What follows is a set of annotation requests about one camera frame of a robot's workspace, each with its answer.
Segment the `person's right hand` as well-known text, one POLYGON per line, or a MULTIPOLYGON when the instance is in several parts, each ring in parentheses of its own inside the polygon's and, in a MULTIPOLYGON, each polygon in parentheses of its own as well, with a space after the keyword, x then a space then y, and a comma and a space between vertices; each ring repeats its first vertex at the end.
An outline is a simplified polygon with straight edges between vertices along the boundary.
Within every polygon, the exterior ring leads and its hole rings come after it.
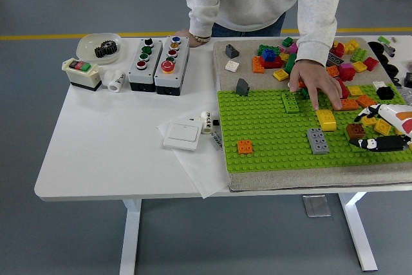
POLYGON ((201 45, 208 43, 211 39, 211 36, 208 37, 200 37, 197 35, 193 35, 189 32, 188 29, 179 30, 174 33, 174 36, 177 37, 187 37, 189 39, 189 46, 191 48, 196 48, 201 45))

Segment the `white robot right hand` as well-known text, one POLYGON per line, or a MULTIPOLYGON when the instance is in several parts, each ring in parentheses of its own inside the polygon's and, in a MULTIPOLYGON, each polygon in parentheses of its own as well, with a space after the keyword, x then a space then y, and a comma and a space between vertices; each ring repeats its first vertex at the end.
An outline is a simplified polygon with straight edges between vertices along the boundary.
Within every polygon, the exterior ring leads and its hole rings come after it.
POLYGON ((364 108, 354 121, 358 122, 362 117, 371 118, 375 115, 395 126, 401 134, 371 139, 349 139, 351 145, 372 152, 402 151, 411 145, 411 106, 374 104, 364 108))

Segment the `person's left hand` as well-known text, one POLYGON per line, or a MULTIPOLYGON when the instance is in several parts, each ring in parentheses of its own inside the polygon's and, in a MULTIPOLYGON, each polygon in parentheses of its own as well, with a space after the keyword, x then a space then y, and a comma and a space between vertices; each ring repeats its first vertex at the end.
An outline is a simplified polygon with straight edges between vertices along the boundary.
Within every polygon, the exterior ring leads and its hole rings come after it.
POLYGON ((302 81, 308 89, 312 107, 319 109, 317 90, 320 89, 337 108, 341 109, 342 89, 334 78, 329 76, 325 67, 311 60, 299 60, 294 64, 290 75, 289 89, 296 92, 299 81, 302 81))

